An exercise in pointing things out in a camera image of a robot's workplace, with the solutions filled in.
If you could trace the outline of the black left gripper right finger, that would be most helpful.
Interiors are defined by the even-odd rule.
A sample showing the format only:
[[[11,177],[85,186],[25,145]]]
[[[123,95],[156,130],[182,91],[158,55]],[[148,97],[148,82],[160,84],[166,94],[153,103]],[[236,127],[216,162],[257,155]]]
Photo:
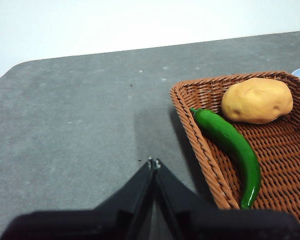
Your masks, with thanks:
[[[160,209],[176,240],[300,240],[294,216],[264,209],[218,209],[154,161]]]

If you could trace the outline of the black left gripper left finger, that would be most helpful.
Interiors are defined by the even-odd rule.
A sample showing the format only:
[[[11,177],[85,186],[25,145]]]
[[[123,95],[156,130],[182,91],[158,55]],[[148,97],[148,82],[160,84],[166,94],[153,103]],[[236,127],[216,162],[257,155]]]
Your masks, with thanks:
[[[148,160],[96,208],[35,211],[16,217],[2,240],[125,240],[138,235],[152,202],[155,167]]]

